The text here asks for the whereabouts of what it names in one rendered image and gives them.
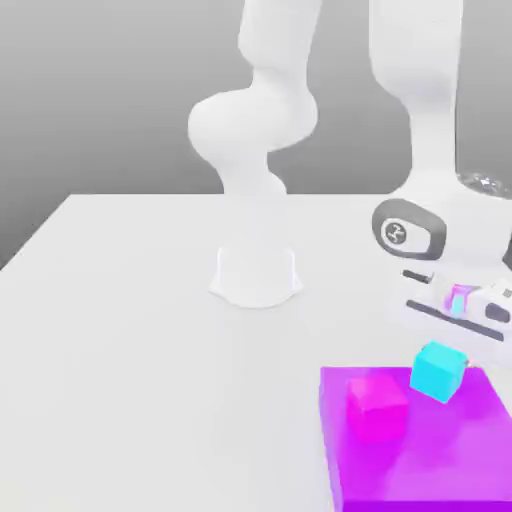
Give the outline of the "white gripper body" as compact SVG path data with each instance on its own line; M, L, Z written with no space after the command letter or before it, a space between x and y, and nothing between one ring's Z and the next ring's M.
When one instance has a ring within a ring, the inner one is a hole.
M425 340L466 353L480 364L512 369L512 291L480 288L467 297L466 310L455 316L435 303L432 295L398 288L386 298L387 313Z

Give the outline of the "small cyan cube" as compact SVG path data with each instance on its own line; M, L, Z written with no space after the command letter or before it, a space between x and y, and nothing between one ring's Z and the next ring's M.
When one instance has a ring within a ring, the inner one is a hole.
M416 354L410 388L446 404L459 389L467 363L463 352L430 341Z

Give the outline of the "small magenta cube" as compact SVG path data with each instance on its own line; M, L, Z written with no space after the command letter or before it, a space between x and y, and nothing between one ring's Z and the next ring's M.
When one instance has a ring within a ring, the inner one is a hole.
M408 413L408 398L391 374L370 374L348 381L347 423L361 442L399 439L406 430Z

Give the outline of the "large purple box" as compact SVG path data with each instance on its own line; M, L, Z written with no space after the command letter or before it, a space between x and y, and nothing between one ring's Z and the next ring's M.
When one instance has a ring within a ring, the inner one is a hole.
M348 382L380 371L320 371L334 512L512 512L512 416L486 373L468 369L441 404L410 389L409 368L386 368L409 401L407 430L397 440L362 443L346 421Z

